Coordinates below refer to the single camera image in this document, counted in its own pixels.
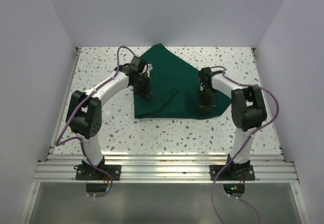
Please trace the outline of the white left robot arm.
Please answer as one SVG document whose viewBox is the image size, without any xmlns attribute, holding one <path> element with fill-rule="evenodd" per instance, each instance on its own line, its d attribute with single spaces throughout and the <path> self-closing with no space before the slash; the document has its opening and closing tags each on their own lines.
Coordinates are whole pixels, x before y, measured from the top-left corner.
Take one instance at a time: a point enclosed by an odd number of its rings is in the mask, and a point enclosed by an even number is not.
<svg viewBox="0 0 324 224">
<path fill-rule="evenodd" d="M 98 180 L 105 174 L 104 156 L 97 134 L 102 126 L 102 107 L 120 91 L 132 87 L 135 96 L 151 101 L 152 65 L 134 56 L 130 63 L 118 65 L 115 72 L 92 89 L 74 91 L 68 107 L 66 126 L 80 140 L 87 173 Z"/>
</svg>

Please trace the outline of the dark green surgical cloth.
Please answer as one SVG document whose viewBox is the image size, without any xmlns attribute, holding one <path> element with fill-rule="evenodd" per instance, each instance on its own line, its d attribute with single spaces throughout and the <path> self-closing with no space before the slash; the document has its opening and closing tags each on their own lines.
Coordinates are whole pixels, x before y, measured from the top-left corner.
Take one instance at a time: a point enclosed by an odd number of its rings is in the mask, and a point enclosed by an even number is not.
<svg viewBox="0 0 324 224">
<path fill-rule="evenodd" d="M 174 55 L 162 44 L 149 48 L 141 58 L 152 65 L 151 100 L 134 96 L 134 117 L 137 119 L 197 119 L 222 115 L 231 99 L 221 92 L 214 96 L 216 106 L 205 113 L 199 107 L 198 70 Z"/>
</svg>

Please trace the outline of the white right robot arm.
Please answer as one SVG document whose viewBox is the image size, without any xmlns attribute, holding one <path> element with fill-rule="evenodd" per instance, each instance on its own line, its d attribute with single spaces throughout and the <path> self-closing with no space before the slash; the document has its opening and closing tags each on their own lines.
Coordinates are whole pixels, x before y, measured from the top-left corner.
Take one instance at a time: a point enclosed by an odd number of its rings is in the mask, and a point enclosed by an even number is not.
<svg viewBox="0 0 324 224">
<path fill-rule="evenodd" d="M 223 93 L 231 99 L 231 118 L 236 126 L 232 150 L 227 161 L 219 170 L 214 170 L 215 178 L 240 179 L 250 168 L 250 153 L 254 131 L 267 119 L 267 111 L 261 88 L 243 85 L 226 78 L 225 71 L 212 71 L 204 67 L 198 72 L 200 90 L 199 107 L 209 112 L 216 106 L 215 94 Z"/>
</svg>

